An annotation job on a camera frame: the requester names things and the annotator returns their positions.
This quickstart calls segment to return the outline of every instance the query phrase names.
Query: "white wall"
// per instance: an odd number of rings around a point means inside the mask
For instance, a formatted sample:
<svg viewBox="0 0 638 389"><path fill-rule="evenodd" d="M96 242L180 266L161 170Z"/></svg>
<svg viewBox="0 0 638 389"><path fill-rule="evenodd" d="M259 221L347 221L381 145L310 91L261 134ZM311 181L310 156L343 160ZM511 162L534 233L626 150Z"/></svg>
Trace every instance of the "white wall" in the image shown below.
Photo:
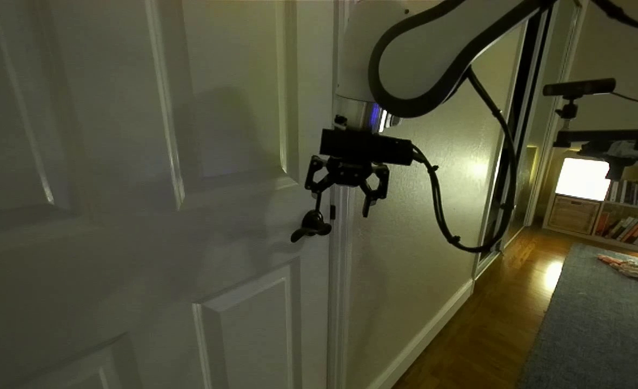
<svg viewBox="0 0 638 389"><path fill-rule="evenodd" d="M620 7L638 16L638 0ZM594 4L589 4L571 66L571 80L586 78L617 78L619 92L638 96L638 30L605 16ZM592 95L577 100L577 106L573 130L638 127L638 104Z"/></svg>
<svg viewBox="0 0 638 389"><path fill-rule="evenodd" d="M520 27L475 63L480 80L506 106ZM499 127L468 84L422 119L390 131L410 137L439 163L445 215L464 243L483 233L497 162ZM347 289L346 386L390 384L471 292L475 256L452 249L432 218L424 165L391 165L391 187L370 218L354 215Z"/></svg>
<svg viewBox="0 0 638 389"><path fill-rule="evenodd" d="M543 51L543 64L538 71L538 87L534 91L527 147L537 149L537 168L529 176L531 195L526 222L531 225L537 215L543 215L547 191L541 189L547 165L551 163L551 145L558 127L561 124L556 108L559 108L559 96L545 96L543 84L567 81L571 74L571 63L577 47L580 25L583 21L586 1L556 1L551 8L551 21L547 30L547 43Z"/></svg>

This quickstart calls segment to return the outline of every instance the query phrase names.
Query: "white door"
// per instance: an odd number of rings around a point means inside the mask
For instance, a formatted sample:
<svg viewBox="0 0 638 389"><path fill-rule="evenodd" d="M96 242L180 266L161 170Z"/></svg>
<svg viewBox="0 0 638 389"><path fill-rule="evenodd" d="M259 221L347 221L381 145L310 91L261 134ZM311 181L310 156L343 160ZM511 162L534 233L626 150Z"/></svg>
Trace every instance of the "white door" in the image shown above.
<svg viewBox="0 0 638 389"><path fill-rule="evenodd" d="M333 4L0 0L0 386L327 386Z"/></svg>

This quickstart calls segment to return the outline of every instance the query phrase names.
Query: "rug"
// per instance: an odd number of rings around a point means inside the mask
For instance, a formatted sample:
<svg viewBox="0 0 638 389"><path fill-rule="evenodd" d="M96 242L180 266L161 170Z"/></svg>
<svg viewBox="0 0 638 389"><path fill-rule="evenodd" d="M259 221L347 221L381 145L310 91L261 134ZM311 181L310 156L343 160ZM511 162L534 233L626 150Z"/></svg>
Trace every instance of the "rug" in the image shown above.
<svg viewBox="0 0 638 389"><path fill-rule="evenodd" d="M638 386L638 280L596 252L626 256L571 246L519 386Z"/></svg>

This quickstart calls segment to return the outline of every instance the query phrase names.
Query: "window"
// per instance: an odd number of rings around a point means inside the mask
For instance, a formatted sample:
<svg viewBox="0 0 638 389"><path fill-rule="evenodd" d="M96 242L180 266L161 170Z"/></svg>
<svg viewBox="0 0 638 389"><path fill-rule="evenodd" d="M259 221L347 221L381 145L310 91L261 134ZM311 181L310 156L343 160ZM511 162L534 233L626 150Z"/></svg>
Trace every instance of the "window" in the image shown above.
<svg viewBox="0 0 638 389"><path fill-rule="evenodd" d="M556 191L567 197L604 200L610 179L605 179L608 162L565 158Z"/></svg>

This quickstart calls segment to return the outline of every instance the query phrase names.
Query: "hardwood floor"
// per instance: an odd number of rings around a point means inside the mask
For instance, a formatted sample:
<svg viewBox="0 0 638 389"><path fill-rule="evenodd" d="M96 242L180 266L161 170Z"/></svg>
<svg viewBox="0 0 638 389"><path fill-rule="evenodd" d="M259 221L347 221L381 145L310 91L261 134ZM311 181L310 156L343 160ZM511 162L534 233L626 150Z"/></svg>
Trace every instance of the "hardwood floor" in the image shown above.
<svg viewBox="0 0 638 389"><path fill-rule="evenodd" d="M515 386L573 237L526 229L396 389Z"/></svg>

